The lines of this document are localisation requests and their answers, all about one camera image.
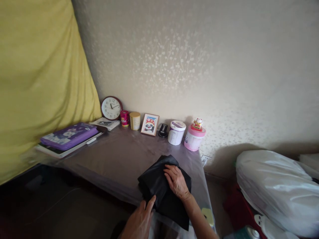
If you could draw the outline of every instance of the picture frame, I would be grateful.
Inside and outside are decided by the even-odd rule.
[[[156,136],[156,130],[159,125],[159,116],[145,114],[141,127],[141,133]]]

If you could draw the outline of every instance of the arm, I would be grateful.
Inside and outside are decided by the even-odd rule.
[[[183,202],[187,215],[192,222],[197,238],[218,239],[202,214],[195,198],[188,191],[182,172],[176,166],[165,165],[165,177],[174,194]]]

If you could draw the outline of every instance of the hand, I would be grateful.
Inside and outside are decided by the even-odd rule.
[[[156,196],[154,195],[147,204],[147,207],[144,200],[141,202],[140,207],[135,210],[127,221],[121,239],[148,239],[153,216],[152,208],[155,200]]]
[[[167,167],[167,169],[164,169],[164,175],[173,193],[182,201],[189,198],[190,192],[188,191],[188,187],[181,170],[173,165],[165,165],[165,167]]]

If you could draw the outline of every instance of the purple pencil case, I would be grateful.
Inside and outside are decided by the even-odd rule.
[[[68,150],[87,140],[99,131],[96,126],[87,123],[78,123],[65,129],[43,136],[41,143],[60,150]]]

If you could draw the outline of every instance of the yellow curtain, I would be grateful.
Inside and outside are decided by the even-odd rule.
[[[71,0],[0,1],[0,184],[57,129],[101,117]]]

